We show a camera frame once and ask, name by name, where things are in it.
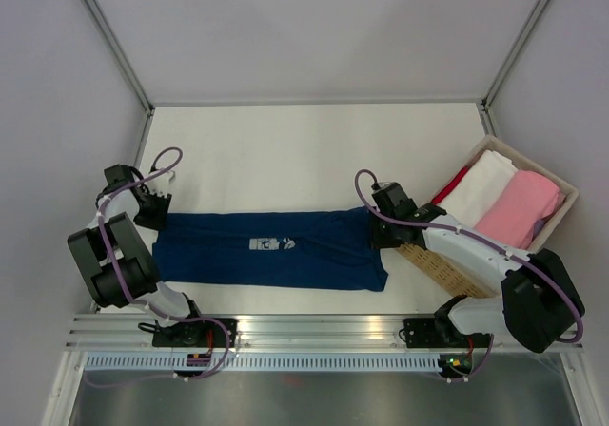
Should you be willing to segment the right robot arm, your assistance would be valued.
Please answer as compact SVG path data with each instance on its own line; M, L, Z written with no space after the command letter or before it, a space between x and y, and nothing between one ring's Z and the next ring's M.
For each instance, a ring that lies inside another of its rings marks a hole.
M374 182L371 191L376 245L442 258L485 294L455 293L435 312L440 342L508 334L540 354L556 342L581 341L585 307L558 254L494 241L432 203L416 205L398 183Z

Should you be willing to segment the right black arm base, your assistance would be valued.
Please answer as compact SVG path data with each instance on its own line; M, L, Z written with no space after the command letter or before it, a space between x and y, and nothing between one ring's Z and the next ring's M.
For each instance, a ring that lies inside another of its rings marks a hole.
M422 316L403 319L400 336L409 349L482 349L490 341L488 335L463 335L453 328L438 325L433 317Z

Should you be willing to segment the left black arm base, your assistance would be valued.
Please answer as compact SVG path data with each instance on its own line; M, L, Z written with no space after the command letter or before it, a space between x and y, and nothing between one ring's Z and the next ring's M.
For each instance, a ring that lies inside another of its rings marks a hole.
M140 322L138 329L152 335L153 347L220 349L229 342L229 347L233 348L238 321L219 319L219 322L226 328L227 336L218 324L208 321L177 323L169 327L161 327L158 322Z

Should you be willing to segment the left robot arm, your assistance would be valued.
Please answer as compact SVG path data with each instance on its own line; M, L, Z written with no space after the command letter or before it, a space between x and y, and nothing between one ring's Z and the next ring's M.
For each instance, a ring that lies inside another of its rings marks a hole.
M133 166L114 165L104 175L107 185L96 198L92 222L67 239L89 294L101 308L137 307L155 319L154 332L199 345L206 339L206 321L187 295L161 281L138 231L167 227L171 196L149 188Z

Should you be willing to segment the blue t shirt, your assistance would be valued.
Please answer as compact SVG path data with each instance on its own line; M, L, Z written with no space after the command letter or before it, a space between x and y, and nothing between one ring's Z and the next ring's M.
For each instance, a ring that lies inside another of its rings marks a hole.
M165 282L382 292L366 208L173 213L152 245Z

